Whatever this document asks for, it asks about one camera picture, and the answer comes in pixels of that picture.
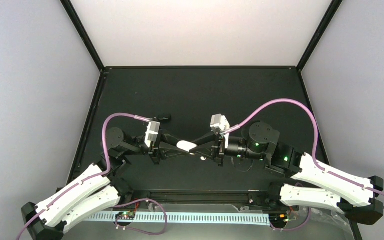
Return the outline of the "black earbud charging case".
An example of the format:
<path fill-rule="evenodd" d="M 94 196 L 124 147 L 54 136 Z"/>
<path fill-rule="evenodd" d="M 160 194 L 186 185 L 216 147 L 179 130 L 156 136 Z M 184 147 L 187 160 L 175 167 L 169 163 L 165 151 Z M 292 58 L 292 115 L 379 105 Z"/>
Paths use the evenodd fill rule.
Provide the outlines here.
<path fill-rule="evenodd" d="M 172 115 L 171 114 L 160 114 L 156 117 L 156 119 L 159 122 L 167 122 L 167 121 L 170 121 L 172 119 Z"/>

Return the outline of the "white capsule object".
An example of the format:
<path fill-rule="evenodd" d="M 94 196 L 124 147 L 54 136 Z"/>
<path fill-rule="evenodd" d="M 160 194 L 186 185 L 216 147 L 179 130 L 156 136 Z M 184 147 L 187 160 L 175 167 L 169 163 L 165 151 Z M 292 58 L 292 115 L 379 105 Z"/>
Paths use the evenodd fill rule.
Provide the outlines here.
<path fill-rule="evenodd" d="M 196 148 L 198 145 L 193 143 L 193 142 L 189 142 L 189 141 L 186 141 L 186 140 L 181 140 L 179 141 L 177 144 L 176 144 L 176 147 L 179 148 L 180 150 L 183 150 L 183 151 L 186 151 L 186 152 L 190 152 L 192 149 Z"/>

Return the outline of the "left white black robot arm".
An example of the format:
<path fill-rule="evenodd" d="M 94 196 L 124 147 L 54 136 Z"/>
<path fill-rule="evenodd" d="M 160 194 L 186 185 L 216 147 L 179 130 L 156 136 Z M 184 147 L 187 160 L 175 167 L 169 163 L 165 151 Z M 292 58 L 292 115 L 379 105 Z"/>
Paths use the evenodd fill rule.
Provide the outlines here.
<path fill-rule="evenodd" d="M 180 140 L 151 122 L 144 136 L 132 137 L 117 127 L 102 136 L 103 161 L 92 163 L 76 179 L 51 197 L 28 202 L 21 208 L 24 227 L 17 235 L 28 231 L 34 240 L 60 240 L 76 225 L 94 214 L 115 208 L 127 208 L 115 222 L 136 215 L 137 208 L 149 198 L 134 198 L 133 189 L 121 178 L 131 163 L 129 155 L 150 155 L 160 161 L 173 155 L 188 155 L 197 147 L 194 142 Z"/>

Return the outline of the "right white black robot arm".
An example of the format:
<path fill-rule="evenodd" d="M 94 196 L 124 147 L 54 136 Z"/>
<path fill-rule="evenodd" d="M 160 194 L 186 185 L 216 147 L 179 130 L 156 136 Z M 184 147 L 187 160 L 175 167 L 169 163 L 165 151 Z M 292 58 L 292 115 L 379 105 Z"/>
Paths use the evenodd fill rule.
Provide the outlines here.
<path fill-rule="evenodd" d="M 226 157 L 259 160 L 270 174 L 310 184 L 271 183 L 264 196 L 270 209 L 303 206 L 331 210 L 363 225 L 373 225 L 383 217 L 384 205 L 378 200 L 384 186 L 382 178 L 342 172 L 281 143 L 279 138 L 280 133 L 270 125 L 255 121 L 242 131 L 242 137 L 210 133 L 208 142 L 198 140 L 186 150 L 219 165 Z"/>

